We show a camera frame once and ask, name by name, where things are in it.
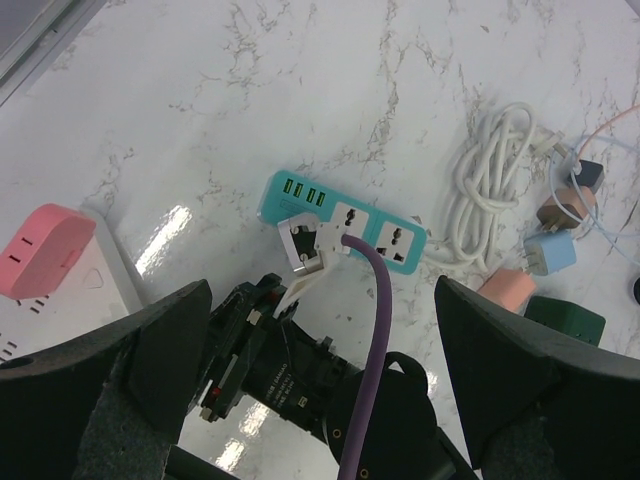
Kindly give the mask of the teal power strip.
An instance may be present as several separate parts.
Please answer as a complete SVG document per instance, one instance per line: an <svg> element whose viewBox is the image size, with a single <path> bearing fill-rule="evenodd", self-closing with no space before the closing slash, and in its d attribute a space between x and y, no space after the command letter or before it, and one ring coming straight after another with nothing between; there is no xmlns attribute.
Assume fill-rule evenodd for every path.
<svg viewBox="0 0 640 480"><path fill-rule="evenodd" d="M426 246L426 230L416 223L293 172L273 174L258 208L260 220L276 226L303 213L345 226L350 235L374 247L389 270L399 274L416 271Z"/></svg>

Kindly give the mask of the blue USB charger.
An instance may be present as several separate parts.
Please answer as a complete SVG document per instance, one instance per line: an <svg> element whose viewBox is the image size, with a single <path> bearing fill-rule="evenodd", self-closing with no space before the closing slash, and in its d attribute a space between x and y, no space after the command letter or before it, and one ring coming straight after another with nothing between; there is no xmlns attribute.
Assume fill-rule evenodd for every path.
<svg viewBox="0 0 640 480"><path fill-rule="evenodd" d="M577 262L574 240L568 230L542 232L523 243L527 270L536 276L548 276Z"/></svg>

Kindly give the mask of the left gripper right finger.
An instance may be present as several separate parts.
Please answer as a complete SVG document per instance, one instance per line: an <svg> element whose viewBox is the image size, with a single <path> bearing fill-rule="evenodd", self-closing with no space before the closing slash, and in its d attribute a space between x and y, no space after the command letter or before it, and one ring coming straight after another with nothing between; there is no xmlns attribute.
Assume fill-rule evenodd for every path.
<svg viewBox="0 0 640 480"><path fill-rule="evenodd" d="M439 333L471 465L485 479L636 479L639 362L442 276Z"/></svg>

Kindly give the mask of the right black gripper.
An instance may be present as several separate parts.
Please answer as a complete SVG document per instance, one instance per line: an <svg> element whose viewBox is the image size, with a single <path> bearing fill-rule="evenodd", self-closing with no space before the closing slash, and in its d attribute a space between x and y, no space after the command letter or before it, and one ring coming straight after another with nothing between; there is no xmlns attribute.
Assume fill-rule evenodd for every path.
<svg viewBox="0 0 640 480"><path fill-rule="evenodd" d="M208 422L225 419L249 396L313 435L338 387L359 369L334 353L328 337L316 340L293 320L297 306L275 313L282 279L267 274L236 286L209 318L206 373L196 399Z"/></svg>

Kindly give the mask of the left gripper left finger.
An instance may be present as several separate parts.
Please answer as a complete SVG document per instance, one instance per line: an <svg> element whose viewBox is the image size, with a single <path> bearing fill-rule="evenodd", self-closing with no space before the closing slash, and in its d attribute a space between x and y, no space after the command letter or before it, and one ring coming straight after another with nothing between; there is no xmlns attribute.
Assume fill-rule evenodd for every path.
<svg viewBox="0 0 640 480"><path fill-rule="evenodd" d="M1 366L4 479L161 479L200 382L212 293L142 310Z"/></svg>

